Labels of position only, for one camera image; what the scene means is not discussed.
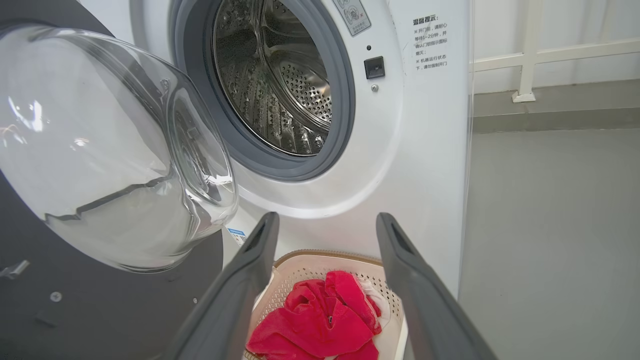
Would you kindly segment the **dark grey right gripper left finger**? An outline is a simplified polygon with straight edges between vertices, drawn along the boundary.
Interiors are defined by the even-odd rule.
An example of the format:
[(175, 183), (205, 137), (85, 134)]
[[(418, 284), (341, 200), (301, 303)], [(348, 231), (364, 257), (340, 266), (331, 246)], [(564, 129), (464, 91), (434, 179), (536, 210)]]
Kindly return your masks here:
[(164, 360), (240, 360), (256, 298), (268, 286), (280, 217), (268, 212), (198, 301)]

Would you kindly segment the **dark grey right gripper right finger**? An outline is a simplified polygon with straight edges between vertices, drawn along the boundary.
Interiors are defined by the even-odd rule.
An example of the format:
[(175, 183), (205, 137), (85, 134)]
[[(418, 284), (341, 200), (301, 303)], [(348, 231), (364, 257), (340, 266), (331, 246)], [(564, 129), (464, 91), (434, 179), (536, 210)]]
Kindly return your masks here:
[(399, 296), (417, 360), (496, 360), (489, 344), (390, 213), (375, 219), (387, 285)]

